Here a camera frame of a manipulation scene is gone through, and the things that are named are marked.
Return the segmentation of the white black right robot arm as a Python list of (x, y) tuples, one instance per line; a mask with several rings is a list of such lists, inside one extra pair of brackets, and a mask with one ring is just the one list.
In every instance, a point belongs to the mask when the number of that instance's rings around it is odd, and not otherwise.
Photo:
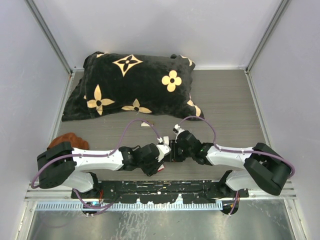
[(188, 130), (174, 132), (175, 144), (186, 158), (200, 165), (222, 165), (238, 169), (226, 172), (220, 180), (222, 186), (230, 190), (260, 188), (270, 195), (278, 196), (287, 180), (295, 173), (293, 165), (262, 142), (247, 148), (224, 147), (200, 142)]

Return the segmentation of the red white staple box sleeve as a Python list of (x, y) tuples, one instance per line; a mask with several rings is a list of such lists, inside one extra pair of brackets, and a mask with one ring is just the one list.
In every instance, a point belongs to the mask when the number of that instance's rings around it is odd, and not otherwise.
[(162, 164), (158, 169), (157, 169), (157, 172), (160, 172), (162, 170), (164, 170), (165, 166)]

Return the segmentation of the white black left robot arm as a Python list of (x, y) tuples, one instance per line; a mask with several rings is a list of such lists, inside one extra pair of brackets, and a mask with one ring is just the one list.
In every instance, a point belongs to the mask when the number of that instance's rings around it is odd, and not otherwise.
[(70, 142), (65, 141), (37, 157), (38, 173), (35, 179), (41, 189), (65, 186), (86, 193), (98, 188), (94, 170), (141, 169), (147, 176), (152, 176), (163, 169), (164, 158), (170, 152), (170, 147), (164, 143), (99, 151), (72, 147)]

